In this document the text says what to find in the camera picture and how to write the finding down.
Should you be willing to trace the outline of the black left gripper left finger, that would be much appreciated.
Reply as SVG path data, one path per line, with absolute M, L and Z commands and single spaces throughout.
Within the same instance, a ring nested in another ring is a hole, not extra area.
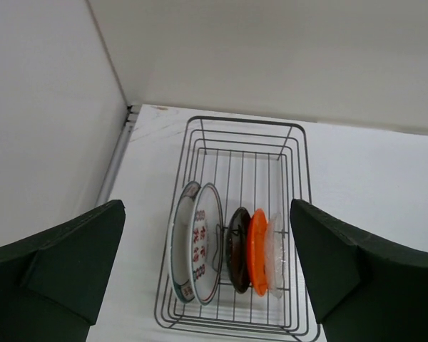
M 85 341 L 125 220 L 115 199 L 0 247 L 0 341 Z

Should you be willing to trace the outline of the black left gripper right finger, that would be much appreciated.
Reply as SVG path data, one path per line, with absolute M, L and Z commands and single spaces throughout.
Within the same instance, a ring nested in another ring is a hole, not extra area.
M 428 341 L 428 252 L 293 199 L 290 223 L 328 341 Z

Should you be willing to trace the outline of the clear plastic dish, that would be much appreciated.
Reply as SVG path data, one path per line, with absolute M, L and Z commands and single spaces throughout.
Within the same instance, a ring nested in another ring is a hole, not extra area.
M 283 294 L 284 249 L 282 238 L 282 215 L 279 212 L 271 216 L 265 232 L 265 275 L 267 288 L 276 299 Z

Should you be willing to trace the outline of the orange plate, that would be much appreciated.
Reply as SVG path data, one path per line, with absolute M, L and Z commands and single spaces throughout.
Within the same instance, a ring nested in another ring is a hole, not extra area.
M 247 233 L 247 266 L 255 293 L 264 296 L 268 283 L 265 275 L 265 233 L 268 228 L 265 212 L 257 209 L 250 220 Z

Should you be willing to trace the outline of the black small plate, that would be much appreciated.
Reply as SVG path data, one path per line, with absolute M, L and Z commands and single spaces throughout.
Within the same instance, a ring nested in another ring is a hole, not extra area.
M 249 223 L 249 211 L 239 207 L 234 212 L 226 232 L 225 260 L 228 276 L 239 294 L 244 294 L 250 285 L 246 255 Z

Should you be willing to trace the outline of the green rimmed white plate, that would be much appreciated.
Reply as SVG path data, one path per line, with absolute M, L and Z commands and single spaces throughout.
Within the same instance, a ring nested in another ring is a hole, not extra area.
M 180 194 L 174 206 L 167 234 L 167 264 L 170 284 L 176 298 L 182 303 L 190 303 L 194 298 L 190 282 L 188 257 L 189 223 L 200 184 L 190 181 Z

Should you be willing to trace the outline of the white plate red characters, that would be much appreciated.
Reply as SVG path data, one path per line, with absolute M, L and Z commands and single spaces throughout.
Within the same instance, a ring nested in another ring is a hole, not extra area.
M 206 183 L 197 193 L 188 235 L 189 279 L 195 300 L 207 306 L 215 296 L 223 265 L 223 209 L 217 188 Z

